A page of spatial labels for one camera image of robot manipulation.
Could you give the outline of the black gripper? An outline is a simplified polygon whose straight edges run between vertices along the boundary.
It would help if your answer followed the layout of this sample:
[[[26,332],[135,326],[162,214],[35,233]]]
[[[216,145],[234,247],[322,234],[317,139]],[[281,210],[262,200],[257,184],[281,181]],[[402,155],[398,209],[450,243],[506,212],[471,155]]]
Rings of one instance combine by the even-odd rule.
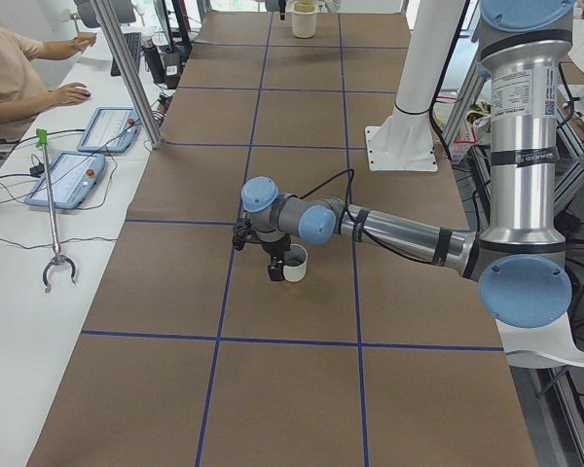
[[[271,256],[267,267],[271,281],[284,281],[285,253],[290,250],[291,237],[284,234],[277,241],[261,241],[262,248]]]

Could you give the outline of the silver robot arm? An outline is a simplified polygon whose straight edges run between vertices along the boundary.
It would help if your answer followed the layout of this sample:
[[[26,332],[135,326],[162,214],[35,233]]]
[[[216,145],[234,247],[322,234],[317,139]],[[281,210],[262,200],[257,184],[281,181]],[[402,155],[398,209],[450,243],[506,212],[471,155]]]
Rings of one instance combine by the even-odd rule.
[[[346,235],[476,281],[488,312],[505,324],[539,328],[564,316],[571,285],[553,194],[558,65],[572,45],[573,11],[570,1],[481,5],[480,60],[492,82],[492,207],[483,232],[429,226],[338,198],[296,197],[256,177],[241,191],[235,249],[259,244],[270,257],[270,279],[279,281],[293,236],[323,244]]]

